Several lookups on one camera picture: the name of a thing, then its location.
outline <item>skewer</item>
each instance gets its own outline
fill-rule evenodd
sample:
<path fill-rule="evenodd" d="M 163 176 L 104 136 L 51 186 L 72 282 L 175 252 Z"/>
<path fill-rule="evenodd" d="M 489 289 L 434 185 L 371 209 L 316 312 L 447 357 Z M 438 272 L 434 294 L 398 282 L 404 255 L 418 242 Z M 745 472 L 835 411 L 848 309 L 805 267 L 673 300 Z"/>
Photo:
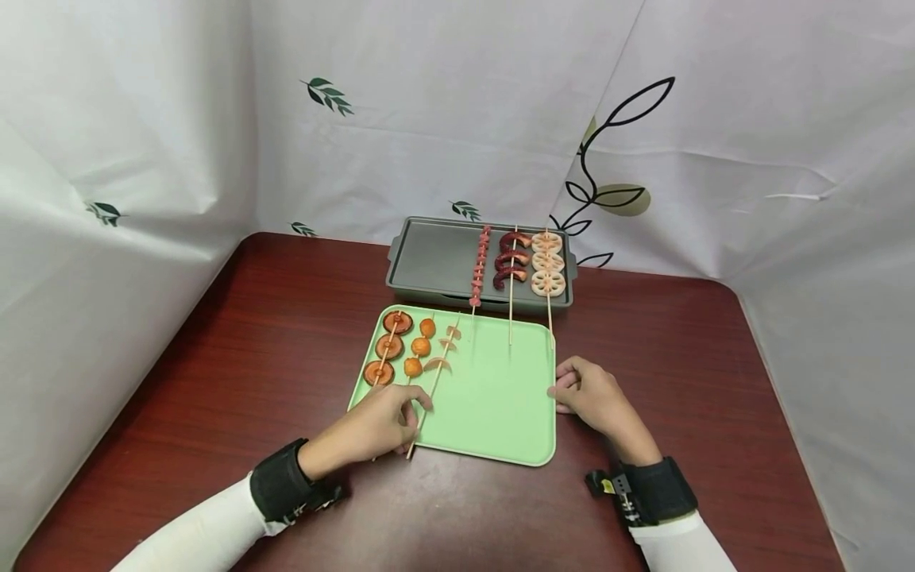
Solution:
<path fill-rule="evenodd" d="M 544 233 L 549 235 L 550 228 L 548 226 L 544 227 Z M 553 297 L 553 282 L 549 283 L 549 287 L 546 288 L 546 316 L 550 322 L 550 350 L 556 349 L 556 338 L 553 335 L 553 309 L 550 308 L 550 298 Z"/>
<path fill-rule="evenodd" d="M 460 323 L 460 314 L 457 314 L 457 320 L 455 325 L 451 328 L 451 334 L 448 336 L 448 344 L 445 346 L 445 352 L 442 353 L 442 360 L 448 357 L 448 350 L 451 348 L 451 343 L 455 337 L 455 332 L 458 331 L 458 324 Z M 436 368 L 436 379 L 432 382 L 432 391 L 429 392 L 429 399 L 432 399 L 432 396 L 436 394 L 436 387 L 438 387 L 438 377 L 442 374 L 442 362 L 438 363 Z M 425 409 L 423 409 L 423 414 L 419 418 L 419 424 L 416 426 L 416 438 L 419 438 L 419 432 L 423 429 L 423 423 L 425 422 Z M 410 444 L 410 450 L 406 452 L 406 459 L 410 460 L 413 458 L 413 449 L 416 447 L 416 440 L 414 439 L 413 443 Z"/>
<path fill-rule="evenodd" d="M 400 317 L 402 310 L 397 310 L 397 318 Z M 391 328 L 391 335 L 388 336 L 388 345 L 384 347 L 384 355 L 382 356 L 382 365 L 379 366 L 378 372 L 375 373 L 375 383 L 371 386 L 374 387 L 378 383 L 378 379 L 382 376 L 382 368 L 384 368 L 384 362 L 388 359 L 388 351 L 391 350 L 391 340 L 394 339 L 394 331 L 397 330 L 397 327 Z"/>
<path fill-rule="evenodd" d="M 518 231 L 518 225 L 515 225 L 515 232 Z M 518 239 L 511 241 L 511 251 L 514 252 L 518 248 Z M 509 268 L 514 268 L 514 256 L 511 257 L 509 261 Z M 511 318 L 514 310 L 514 276 L 509 276 L 509 345 L 511 346 Z"/>

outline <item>wooden table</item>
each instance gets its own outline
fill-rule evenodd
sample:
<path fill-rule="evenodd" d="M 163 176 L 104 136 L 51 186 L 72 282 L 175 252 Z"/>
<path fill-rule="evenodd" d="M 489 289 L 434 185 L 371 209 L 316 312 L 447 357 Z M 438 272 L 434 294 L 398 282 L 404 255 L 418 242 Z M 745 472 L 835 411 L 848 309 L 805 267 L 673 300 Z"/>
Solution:
<path fill-rule="evenodd" d="M 387 247 L 261 233 L 242 243 L 80 474 L 18 570 L 102 570 L 261 458 L 343 414 L 375 320 L 395 300 Z M 677 458 L 742 572 L 841 570 L 737 298 L 714 282 L 583 268 L 555 320 L 558 360 L 614 372 Z M 597 435 L 562 416 L 526 469 L 419 449 L 349 471 L 353 497 L 245 570 L 641 570 L 609 501 Z"/>

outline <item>green leaf pattern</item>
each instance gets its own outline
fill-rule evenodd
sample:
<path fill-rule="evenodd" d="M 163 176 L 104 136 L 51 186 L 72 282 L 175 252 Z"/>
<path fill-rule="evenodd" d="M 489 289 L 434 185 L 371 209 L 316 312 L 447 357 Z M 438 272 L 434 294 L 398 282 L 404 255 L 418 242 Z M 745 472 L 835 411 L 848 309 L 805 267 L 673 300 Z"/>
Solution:
<path fill-rule="evenodd" d="M 465 200 L 459 200 L 457 202 L 451 202 L 451 210 L 455 214 L 459 214 L 465 219 L 470 219 L 472 222 L 479 222 L 479 210 L 477 207 L 473 206 Z"/>
<path fill-rule="evenodd" d="M 355 115 L 350 108 L 350 103 L 343 99 L 343 96 L 346 94 L 332 87 L 333 84 L 330 81 L 325 80 L 324 78 L 314 78 L 312 81 L 299 81 L 306 85 L 308 88 L 308 96 L 318 105 L 324 105 L 325 107 L 328 107 L 330 111 L 334 111 L 334 105 L 336 105 L 337 111 L 344 117 L 347 116 L 347 113 Z"/>
<path fill-rule="evenodd" d="M 318 237 L 318 235 L 314 231 L 312 231 L 305 224 L 303 224 L 299 221 L 293 222 L 289 226 L 292 227 L 293 232 L 295 232 L 296 234 L 301 234 L 302 236 L 306 236 L 308 238 L 317 238 Z"/>
<path fill-rule="evenodd" d="M 126 216 L 121 214 L 114 205 L 108 204 L 107 202 L 92 202 L 86 201 L 86 210 L 95 215 L 95 218 L 102 222 L 103 226 L 113 226 L 117 227 L 118 219 Z"/>

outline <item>leaf print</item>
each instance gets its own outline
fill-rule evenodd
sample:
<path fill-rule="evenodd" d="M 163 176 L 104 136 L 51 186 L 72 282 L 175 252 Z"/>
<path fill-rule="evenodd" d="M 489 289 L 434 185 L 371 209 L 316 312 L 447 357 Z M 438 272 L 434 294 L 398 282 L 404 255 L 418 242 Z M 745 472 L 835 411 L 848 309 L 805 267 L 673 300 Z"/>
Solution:
<path fill-rule="evenodd" d="M 465 200 L 459 200 L 457 202 L 451 203 L 451 210 L 456 214 L 464 217 L 465 219 L 470 219 L 471 222 L 479 222 L 479 210 L 477 207 L 473 206 Z"/>
<path fill-rule="evenodd" d="M 611 214 L 634 217 L 651 206 L 651 193 L 639 185 L 605 185 L 597 190 L 595 203 Z"/>
<path fill-rule="evenodd" d="M 585 136 L 581 138 L 581 145 L 578 147 L 579 151 L 585 146 L 585 143 L 587 143 L 587 140 L 591 138 L 591 135 L 593 135 L 595 131 L 597 131 L 597 119 L 591 117 L 591 123 L 587 125 Z"/>
<path fill-rule="evenodd" d="M 582 265 L 585 262 L 589 262 L 592 260 L 599 260 L 600 264 L 595 264 L 595 267 L 603 268 L 604 266 L 607 265 L 608 262 L 610 262 L 611 258 L 613 258 L 613 253 L 595 254 L 593 256 L 586 256 L 585 258 L 582 258 L 581 260 L 578 261 L 578 265 Z"/>
<path fill-rule="evenodd" d="M 582 189 L 581 185 L 577 185 L 570 180 L 565 182 L 565 192 L 569 194 L 569 197 L 572 197 L 578 202 L 591 202 L 591 198 L 588 197 L 587 191 Z"/>
<path fill-rule="evenodd" d="M 674 81 L 673 77 L 665 78 L 663 80 L 656 81 L 655 83 L 648 86 L 647 88 L 645 88 L 639 92 L 636 92 L 634 95 L 631 95 L 629 97 L 629 99 L 627 99 L 625 102 L 618 105 L 617 108 L 613 110 L 613 113 L 610 114 L 610 117 L 607 118 L 607 122 L 604 123 L 604 125 L 606 127 L 619 127 L 620 125 L 630 124 L 633 121 L 638 121 L 645 115 L 651 113 L 652 111 L 654 111 L 655 107 L 657 107 L 658 105 L 661 105 L 661 102 L 664 101 L 664 99 L 667 97 L 667 94 L 671 92 L 671 88 L 673 87 L 673 81 Z M 653 91 L 657 90 L 658 88 L 663 88 L 663 92 L 661 93 L 660 97 L 658 97 L 658 99 L 651 105 L 651 107 L 649 107 L 648 109 L 646 109 L 645 111 L 643 111 L 641 113 L 637 113 L 626 119 L 617 119 L 617 115 L 619 114 L 619 112 L 621 112 L 623 109 L 625 109 L 627 105 L 638 100 L 642 95 L 645 95 L 646 93 L 649 93 L 649 92 L 653 92 Z"/>
<path fill-rule="evenodd" d="M 566 225 L 563 230 L 569 236 L 578 236 L 579 234 L 584 232 L 587 227 L 591 226 L 591 222 L 593 222 L 593 221 L 573 222 L 572 224 Z"/>
<path fill-rule="evenodd" d="M 345 93 L 341 92 L 335 87 L 332 87 L 332 83 L 324 78 L 315 78 L 312 81 L 299 80 L 306 85 L 308 88 L 308 96 L 315 103 L 320 103 L 321 105 L 328 107 L 330 111 L 334 111 L 334 105 L 337 105 L 337 111 L 340 115 L 346 117 L 347 113 L 354 115 L 350 109 L 350 104 L 343 96 Z"/>
<path fill-rule="evenodd" d="M 315 93 L 315 90 L 311 89 L 310 85 L 308 86 L 308 95 L 311 96 L 311 99 L 315 100 L 316 102 L 320 103 L 321 105 L 324 105 L 324 102 L 321 101 L 321 96 L 318 95 L 317 93 Z"/>
<path fill-rule="evenodd" d="M 305 224 L 302 224 L 301 222 L 296 221 L 296 222 L 293 222 L 292 224 L 290 224 L 289 226 L 292 227 L 293 232 L 296 232 L 297 234 L 301 234 L 302 236 L 306 236 L 308 238 L 316 238 L 318 236 L 314 231 L 312 231 L 310 228 L 308 228 Z"/>
<path fill-rule="evenodd" d="M 95 218 L 102 222 L 102 226 L 113 226 L 116 228 L 117 220 L 126 216 L 121 214 L 114 205 L 108 204 L 107 202 L 86 201 L 83 204 L 86 205 L 86 210 L 88 212 L 94 214 Z"/>

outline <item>right hand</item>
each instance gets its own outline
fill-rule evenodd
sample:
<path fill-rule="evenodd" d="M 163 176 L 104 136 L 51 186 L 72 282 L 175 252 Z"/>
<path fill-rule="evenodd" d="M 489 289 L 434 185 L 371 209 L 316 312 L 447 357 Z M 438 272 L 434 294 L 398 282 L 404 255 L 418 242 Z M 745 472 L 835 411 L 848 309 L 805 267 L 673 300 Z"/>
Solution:
<path fill-rule="evenodd" d="M 556 385 L 547 390 L 556 411 L 575 413 L 613 443 L 619 458 L 638 466 L 663 459 L 654 438 L 619 388 L 617 378 L 578 356 L 556 368 Z"/>

